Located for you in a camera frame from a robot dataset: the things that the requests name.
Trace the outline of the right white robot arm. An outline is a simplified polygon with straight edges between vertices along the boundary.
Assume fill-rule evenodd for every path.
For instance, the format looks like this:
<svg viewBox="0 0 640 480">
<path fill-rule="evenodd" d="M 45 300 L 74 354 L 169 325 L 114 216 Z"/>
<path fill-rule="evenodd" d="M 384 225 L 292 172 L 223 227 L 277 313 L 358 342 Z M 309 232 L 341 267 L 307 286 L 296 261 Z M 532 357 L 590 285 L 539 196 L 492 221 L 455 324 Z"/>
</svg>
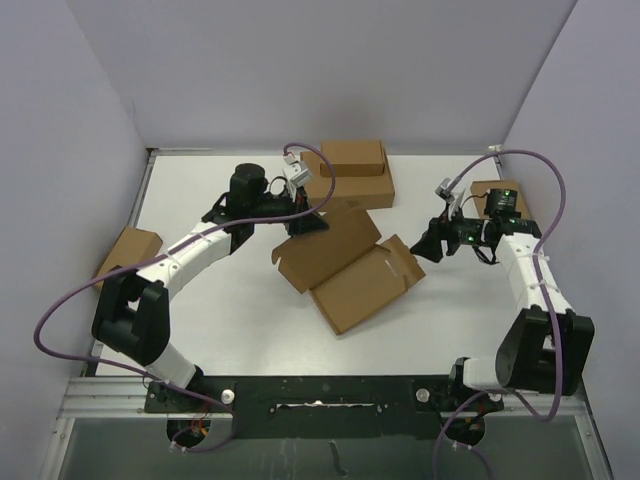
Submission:
<svg viewBox="0 0 640 480">
<path fill-rule="evenodd" d="M 481 198 L 485 216 L 468 218 L 464 197 L 447 195 L 443 212 L 430 220 L 410 249 L 438 263 L 469 246 L 481 263 L 504 269 L 516 301 L 517 316 L 497 353 L 458 359 L 454 377 L 444 385 L 446 400 L 464 409 L 478 400 L 481 390 L 571 396 L 586 364 L 594 323 L 577 314 L 562 295 L 538 245 L 540 228 L 517 209 L 517 192 L 491 189 Z"/>
</svg>

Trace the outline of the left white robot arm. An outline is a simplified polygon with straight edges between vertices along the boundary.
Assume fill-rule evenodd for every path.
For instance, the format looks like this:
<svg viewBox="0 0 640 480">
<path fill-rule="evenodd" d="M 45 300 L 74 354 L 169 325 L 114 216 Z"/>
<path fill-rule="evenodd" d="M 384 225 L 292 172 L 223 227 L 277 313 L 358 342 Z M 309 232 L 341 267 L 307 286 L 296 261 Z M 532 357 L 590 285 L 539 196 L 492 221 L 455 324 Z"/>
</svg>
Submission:
<svg viewBox="0 0 640 480">
<path fill-rule="evenodd" d="M 285 186 L 274 194 L 263 167 L 238 165 L 228 190 L 160 259 L 104 280 L 92 336 L 170 383 L 167 397 L 178 409 L 196 408 L 203 373 L 170 342 L 170 302 L 206 268 L 235 253 L 260 223 L 280 223 L 291 237 L 327 230 L 328 223 L 310 209 L 304 186 L 311 177 L 303 161 L 288 159 L 281 175 Z"/>
</svg>

